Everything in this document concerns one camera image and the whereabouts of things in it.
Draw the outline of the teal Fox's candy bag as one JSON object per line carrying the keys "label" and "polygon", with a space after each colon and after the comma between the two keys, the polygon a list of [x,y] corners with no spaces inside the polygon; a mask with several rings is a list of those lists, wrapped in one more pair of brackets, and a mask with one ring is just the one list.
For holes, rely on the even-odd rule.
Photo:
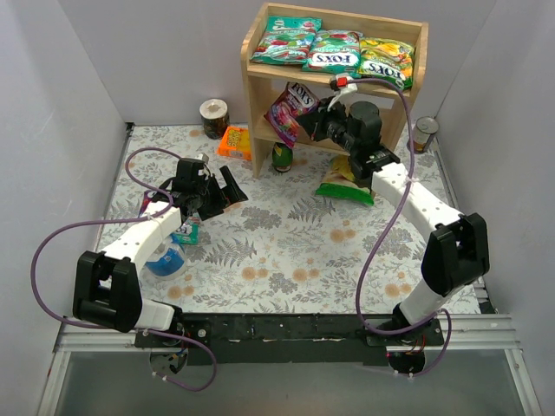
{"label": "teal Fox's candy bag", "polygon": [[273,65],[304,65],[321,27],[322,20],[319,18],[269,16],[251,61]]}
{"label": "teal Fox's candy bag", "polygon": [[304,72],[358,77],[361,64],[361,32],[344,29],[321,29],[310,47]]}

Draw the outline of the yellow green Fox's candy bag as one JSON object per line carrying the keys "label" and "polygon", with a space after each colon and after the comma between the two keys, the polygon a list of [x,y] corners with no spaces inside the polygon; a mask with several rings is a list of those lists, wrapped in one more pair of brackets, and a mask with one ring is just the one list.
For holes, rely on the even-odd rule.
{"label": "yellow green Fox's candy bag", "polygon": [[413,45],[377,37],[363,37],[359,45],[361,60],[356,71],[359,76],[383,79],[401,90],[412,88]]}

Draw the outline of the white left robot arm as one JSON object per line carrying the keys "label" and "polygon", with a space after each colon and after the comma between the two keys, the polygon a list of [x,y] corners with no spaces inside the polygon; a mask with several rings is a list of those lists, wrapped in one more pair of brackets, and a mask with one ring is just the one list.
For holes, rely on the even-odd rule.
{"label": "white left robot arm", "polygon": [[176,174],[157,191],[143,215],[117,240],[99,252],[84,252],[76,267],[74,317],[122,333],[136,328],[166,331],[174,307],[145,300],[139,272],[156,249],[197,213],[202,220],[247,200],[228,166],[220,172],[225,186],[206,167],[204,155],[178,161]]}

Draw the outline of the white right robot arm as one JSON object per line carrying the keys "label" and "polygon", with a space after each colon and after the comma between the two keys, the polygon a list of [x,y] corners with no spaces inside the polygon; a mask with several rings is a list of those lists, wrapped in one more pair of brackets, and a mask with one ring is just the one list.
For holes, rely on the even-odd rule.
{"label": "white right robot arm", "polygon": [[376,105],[357,101],[345,107],[329,97],[298,124],[314,141],[330,139],[349,154],[358,185],[368,187],[395,205],[427,243],[421,280],[400,302],[391,318],[370,333],[396,336],[428,324],[440,307],[461,288],[490,270],[487,227],[477,213],[464,215],[444,204],[381,143],[382,120]]}

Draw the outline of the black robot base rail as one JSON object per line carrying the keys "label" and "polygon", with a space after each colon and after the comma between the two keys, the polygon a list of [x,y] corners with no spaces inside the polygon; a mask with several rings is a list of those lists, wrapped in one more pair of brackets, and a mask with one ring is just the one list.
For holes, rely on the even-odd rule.
{"label": "black robot base rail", "polygon": [[361,363],[386,366],[386,348],[441,347],[438,319],[402,335],[369,332],[356,315],[180,312],[170,332],[207,346],[219,364]]}

